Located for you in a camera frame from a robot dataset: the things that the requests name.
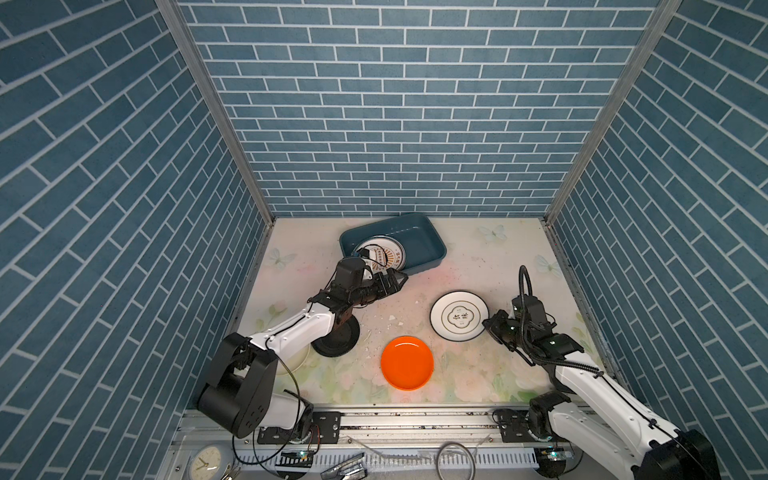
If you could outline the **white plate quatrefoil pattern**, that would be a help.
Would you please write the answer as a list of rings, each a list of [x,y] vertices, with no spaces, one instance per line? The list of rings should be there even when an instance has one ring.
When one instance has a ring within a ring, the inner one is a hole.
[[[465,290],[449,292],[438,298],[429,315],[434,332],[451,342],[467,342],[477,338],[484,331],[483,321],[488,318],[486,302]]]

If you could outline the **white plate orange sunburst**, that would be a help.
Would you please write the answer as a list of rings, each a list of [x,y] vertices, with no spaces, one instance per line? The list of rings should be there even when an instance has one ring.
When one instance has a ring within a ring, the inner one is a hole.
[[[373,273],[387,269],[401,270],[406,262],[405,249],[400,242],[389,236],[374,236],[354,249]]]

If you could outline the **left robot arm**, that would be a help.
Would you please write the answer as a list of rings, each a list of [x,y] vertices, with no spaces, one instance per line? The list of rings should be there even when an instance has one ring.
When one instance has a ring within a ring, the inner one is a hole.
[[[394,268],[374,272],[360,257],[340,260],[326,287],[296,315],[263,332],[235,332],[222,340],[207,368],[197,409],[239,439],[260,428],[304,438],[314,406],[298,391],[276,393],[277,369],[285,369],[285,361],[308,346],[327,358],[347,354],[360,337],[354,310],[400,292],[407,280]]]

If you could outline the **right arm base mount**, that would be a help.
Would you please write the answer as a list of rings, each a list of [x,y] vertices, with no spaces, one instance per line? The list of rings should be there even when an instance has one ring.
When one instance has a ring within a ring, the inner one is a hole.
[[[555,443],[565,441],[553,430],[550,411],[532,407],[528,410],[498,408],[491,420],[499,430],[503,443]]]

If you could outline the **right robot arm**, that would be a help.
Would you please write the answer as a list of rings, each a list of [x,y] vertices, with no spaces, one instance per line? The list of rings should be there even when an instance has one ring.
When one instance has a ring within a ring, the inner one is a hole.
[[[543,368],[553,390],[529,402],[528,434],[566,440],[618,479],[717,479],[716,453],[697,430],[683,431],[633,397],[585,348],[555,330],[533,295],[514,298],[485,331],[531,366]]]

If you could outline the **cream plate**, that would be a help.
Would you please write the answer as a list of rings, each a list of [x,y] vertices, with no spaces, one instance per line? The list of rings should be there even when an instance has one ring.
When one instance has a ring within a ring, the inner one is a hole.
[[[277,356],[288,369],[296,372],[308,359],[311,346],[309,343],[292,342],[277,350]]]

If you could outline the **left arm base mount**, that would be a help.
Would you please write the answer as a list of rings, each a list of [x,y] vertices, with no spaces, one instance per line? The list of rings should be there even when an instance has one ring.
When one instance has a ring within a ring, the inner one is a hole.
[[[340,411],[314,411],[311,417],[303,415],[298,427],[260,428],[257,431],[256,442],[259,445],[282,445],[286,442],[306,443],[311,440],[314,444],[337,444],[341,418]]]

